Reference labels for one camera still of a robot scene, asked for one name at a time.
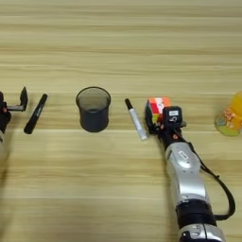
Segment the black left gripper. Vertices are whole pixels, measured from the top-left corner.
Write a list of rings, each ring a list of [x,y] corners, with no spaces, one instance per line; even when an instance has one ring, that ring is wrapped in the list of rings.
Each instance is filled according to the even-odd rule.
[[[20,95],[20,106],[8,106],[4,101],[4,95],[0,92],[0,131],[4,133],[6,131],[7,125],[11,119],[11,112],[22,112],[26,109],[28,96],[26,87],[23,88]]]

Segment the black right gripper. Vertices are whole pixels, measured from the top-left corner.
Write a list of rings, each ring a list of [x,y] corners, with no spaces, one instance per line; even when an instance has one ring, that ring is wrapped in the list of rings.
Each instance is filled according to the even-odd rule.
[[[167,149],[173,143],[184,142],[185,139],[182,136],[182,128],[186,126],[185,123],[182,123],[178,128],[168,129],[164,125],[161,125],[159,128],[152,122],[152,114],[149,107],[146,107],[146,124],[149,134],[156,134],[158,131],[158,139],[162,142],[164,149]]]

